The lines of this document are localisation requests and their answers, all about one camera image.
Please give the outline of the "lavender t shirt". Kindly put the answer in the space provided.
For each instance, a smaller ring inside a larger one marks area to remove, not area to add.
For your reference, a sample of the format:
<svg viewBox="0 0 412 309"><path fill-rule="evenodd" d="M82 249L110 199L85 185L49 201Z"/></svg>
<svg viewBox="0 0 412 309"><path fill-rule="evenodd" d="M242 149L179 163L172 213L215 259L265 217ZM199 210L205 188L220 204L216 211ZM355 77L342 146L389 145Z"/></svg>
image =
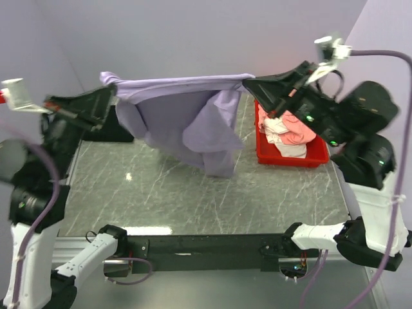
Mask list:
<svg viewBox="0 0 412 309"><path fill-rule="evenodd" d="M102 72L103 85L117 87L119 124L136 139L208 176L234 173L239 102L248 73L171 79L122 80Z"/></svg>

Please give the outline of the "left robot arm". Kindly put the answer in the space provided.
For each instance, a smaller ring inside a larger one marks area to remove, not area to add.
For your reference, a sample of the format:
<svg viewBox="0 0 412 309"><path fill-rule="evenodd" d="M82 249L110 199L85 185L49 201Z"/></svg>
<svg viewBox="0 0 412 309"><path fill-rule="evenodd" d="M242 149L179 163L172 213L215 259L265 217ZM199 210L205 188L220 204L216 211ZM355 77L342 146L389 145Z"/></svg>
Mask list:
<svg viewBox="0 0 412 309"><path fill-rule="evenodd" d="M84 133L103 128L117 88L109 84L73 97L49 95L42 105L32 102L22 79L4 81L2 92L9 109L41 115L42 143L23 137L1 143L1 181L13 187L13 261L1 307L70 308L85 278L104 260L120 259L129 250L127 232L106 225L70 261L52 267L70 191L64 181Z"/></svg>

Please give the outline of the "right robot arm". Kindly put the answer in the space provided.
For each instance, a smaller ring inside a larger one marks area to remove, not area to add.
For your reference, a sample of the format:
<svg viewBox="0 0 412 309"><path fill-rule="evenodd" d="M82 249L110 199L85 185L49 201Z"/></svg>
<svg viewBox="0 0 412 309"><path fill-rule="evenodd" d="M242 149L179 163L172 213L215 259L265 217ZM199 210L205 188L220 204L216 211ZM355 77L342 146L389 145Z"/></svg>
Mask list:
<svg viewBox="0 0 412 309"><path fill-rule="evenodd" d="M361 215L335 225L293 224L283 234L283 251L336 250L361 266L395 271L411 232L388 194L388 178L400 174L391 142L380 132L397 116L398 107L381 84L366 80L341 101L312 86L316 67L303 62L279 75L245 79L244 88L270 116L293 114L328 145L337 149L332 162L354 186Z"/></svg>

